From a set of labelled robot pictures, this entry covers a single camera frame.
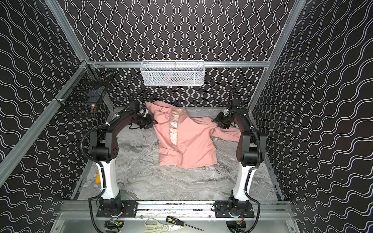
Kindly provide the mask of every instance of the screwdriver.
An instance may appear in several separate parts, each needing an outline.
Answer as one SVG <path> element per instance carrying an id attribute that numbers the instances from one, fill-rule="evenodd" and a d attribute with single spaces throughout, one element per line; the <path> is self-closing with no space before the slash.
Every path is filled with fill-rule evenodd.
<path id="1" fill-rule="evenodd" d="M 174 225 L 182 226 L 182 227 L 183 227 L 183 226 L 191 227 L 191 228 L 194 228 L 194 229 L 197 229 L 197 230 L 200 230 L 200 231 L 203 231 L 203 232 L 204 232 L 204 230 L 202 230 L 202 229 L 199 229 L 199 228 L 196 228 L 196 227 L 190 226 L 190 225 L 188 225 L 188 224 L 185 224 L 184 222 L 178 220 L 177 218 L 171 217 L 171 216 L 167 216 L 167 218 L 166 218 L 166 222 L 168 222 L 168 223 L 172 223 L 172 224 L 174 224 Z"/>

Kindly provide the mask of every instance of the jacket sleeve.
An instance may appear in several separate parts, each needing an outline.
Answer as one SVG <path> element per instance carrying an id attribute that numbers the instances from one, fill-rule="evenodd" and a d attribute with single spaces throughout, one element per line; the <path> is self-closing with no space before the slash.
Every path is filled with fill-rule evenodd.
<path id="1" fill-rule="evenodd" d="M 209 117 L 203 117 L 203 121 L 210 128 L 210 135 L 214 137 L 219 137 L 223 140 L 235 141 L 238 142 L 241 136 L 241 132 L 238 128 L 230 127 L 229 129 L 222 129 L 217 126 L 216 123 L 212 122 L 212 119 Z"/>

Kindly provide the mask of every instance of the gray marble tabletop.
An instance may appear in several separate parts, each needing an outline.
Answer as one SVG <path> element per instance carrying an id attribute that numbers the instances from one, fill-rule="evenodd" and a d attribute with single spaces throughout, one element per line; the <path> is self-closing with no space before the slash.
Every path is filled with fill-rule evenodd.
<path id="1" fill-rule="evenodd" d="M 188 108 L 189 116 L 215 118 L 221 109 Z M 153 128 L 129 130 L 117 136 L 119 153 L 116 158 L 117 183 L 122 199 L 132 200 L 226 200 L 233 189 L 239 163 L 237 142 L 212 137 L 217 164 L 191 169 L 159 166 L 158 138 Z M 92 165 L 78 200 L 99 193 L 96 184 L 98 169 Z M 255 172 L 250 196 L 258 200 L 277 200 L 274 186 L 265 164 Z"/>

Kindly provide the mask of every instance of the metal extrusion beam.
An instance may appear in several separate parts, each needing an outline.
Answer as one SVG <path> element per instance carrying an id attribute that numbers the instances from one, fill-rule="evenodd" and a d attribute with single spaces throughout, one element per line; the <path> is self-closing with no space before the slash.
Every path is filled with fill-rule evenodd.
<path id="1" fill-rule="evenodd" d="M 280 196 L 280 199 L 281 199 L 281 200 L 285 200 L 285 198 L 284 198 L 284 196 L 283 196 L 283 194 L 282 194 L 282 191 L 281 191 L 281 189 L 280 189 L 279 182 L 278 182 L 277 179 L 276 179 L 275 172 L 273 171 L 273 168 L 272 168 L 271 162 L 269 161 L 269 158 L 268 158 L 267 152 L 264 153 L 264 163 L 265 163 L 266 166 L 267 166 L 267 170 L 268 170 L 268 173 L 269 173 L 269 177 L 271 178 L 272 184 L 275 186 L 275 189 L 276 189 L 276 191 L 277 191 L 277 194 Z"/>
<path id="2" fill-rule="evenodd" d="M 286 225 L 290 233 L 300 233 L 297 222 L 295 220 L 286 220 Z"/>
<path id="3" fill-rule="evenodd" d="M 141 62 L 88 62 L 88 64 L 98 64 L 107 68 L 140 68 Z M 269 67 L 270 63 L 265 62 L 205 62 L 206 68 L 228 68 L 228 67 Z"/>
<path id="4" fill-rule="evenodd" d="M 80 176 L 80 178 L 78 180 L 78 183 L 76 184 L 74 192 L 71 194 L 70 200 L 76 200 L 76 198 L 78 198 L 78 197 L 75 198 L 75 196 L 78 193 L 78 191 L 80 190 L 83 182 L 85 182 L 85 180 L 87 178 L 87 175 L 90 172 L 92 164 L 93 164 L 93 162 L 91 160 L 88 160 L 87 164 L 85 165 L 85 167 L 83 169 L 82 175 Z"/>
<path id="5" fill-rule="evenodd" d="M 173 215 L 181 220 L 215 220 L 226 221 L 236 220 L 236 218 L 216 218 L 214 211 L 214 201 L 137 201 L 137 213 L 135 218 L 120 217 L 120 220 L 143 220 L 155 218 L 164 220 L 166 216 Z M 254 211 L 257 211 L 257 204 L 253 203 Z M 93 205 L 93 212 L 96 213 L 98 207 Z M 293 210 L 289 202 L 286 201 L 261 201 L 261 220 L 292 220 Z M 64 201 L 58 213 L 59 220 L 89 220 L 90 213 L 87 201 Z"/>
<path id="6" fill-rule="evenodd" d="M 254 118 L 253 114 L 250 111 L 249 111 L 249 119 L 250 119 L 251 123 L 253 124 L 253 126 L 257 129 L 258 126 L 257 126 L 257 124 L 255 122 L 255 118 Z"/>
<path id="7" fill-rule="evenodd" d="M 62 99 L 68 89 L 80 77 L 80 74 L 85 71 L 86 63 L 83 62 L 76 72 L 71 76 L 68 82 L 56 95 L 56 99 Z M 0 163 L 0 186 L 8 179 L 14 168 L 18 165 L 21 159 L 25 156 L 27 151 L 33 145 L 40 133 L 47 126 L 54 114 L 61 107 L 57 100 L 52 100 L 26 133 L 21 137 L 13 149 L 8 153 L 5 159 Z"/>
<path id="8" fill-rule="evenodd" d="M 88 60 L 88 56 L 85 53 L 82 44 L 79 42 L 76 34 L 70 25 L 66 15 L 61 8 L 60 4 L 57 0 L 45 0 L 47 6 L 49 7 L 50 11 L 52 12 L 53 16 L 55 17 L 58 25 L 61 27 L 63 33 L 66 36 L 66 39 L 70 43 L 72 49 L 75 52 L 75 55 L 78 59 L 82 62 L 83 60 Z"/>
<path id="9" fill-rule="evenodd" d="M 300 13 L 303 10 L 303 7 L 305 5 L 307 0 L 296 0 L 296 2 L 293 5 L 293 8 L 291 9 L 291 12 L 288 16 L 288 19 L 283 27 L 282 33 L 280 34 L 279 39 L 277 40 L 276 46 L 271 54 L 270 57 L 270 66 L 263 72 L 259 83 L 254 91 L 254 94 L 252 98 L 250 99 L 250 103 L 248 106 L 248 109 L 252 111 L 260 97 L 261 92 L 264 89 L 264 86 L 266 85 L 270 74 L 273 71 L 273 68 L 275 67 L 277 60 L 280 58 L 281 52 L 283 48 L 285 47 L 286 42 L 289 39 L 290 33 L 293 31 L 293 28 L 295 26 L 295 23 L 298 20 L 298 17 Z"/>

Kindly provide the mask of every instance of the wavy line pattern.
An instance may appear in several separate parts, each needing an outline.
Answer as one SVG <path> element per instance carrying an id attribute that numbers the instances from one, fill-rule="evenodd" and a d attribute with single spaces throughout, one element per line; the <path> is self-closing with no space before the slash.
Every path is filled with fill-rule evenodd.
<path id="1" fill-rule="evenodd" d="M 0 1 L 0 161 L 75 72 L 79 61 L 43 0 Z M 79 141 L 102 125 L 60 109 L 0 187 L 0 232 L 48 233 L 87 161 Z"/>
<path id="2" fill-rule="evenodd" d="M 229 93 L 247 106 L 263 68 L 207 68 L 203 86 L 145 86 L 140 69 L 113 69 L 116 78 L 108 93 L 117 106 L 125 106 L 128 95 L 140 102 L 164 101 L 179 107 L 225 107 Z"/>
<path id="3" fill-rule="evenodd" d="M 43 0 L 0 2 L 0 162 L 79 65 Z"/>
<path id="4" fill-rule="evenodd" d="M 373 2 L 306 3 L 255 107 L 303 233 L 373 229 Z"/>
<path id="5" fill-rule="evenodd" d="M 90 60 L 268 60 L 294 0 L 59 0 Z"/>

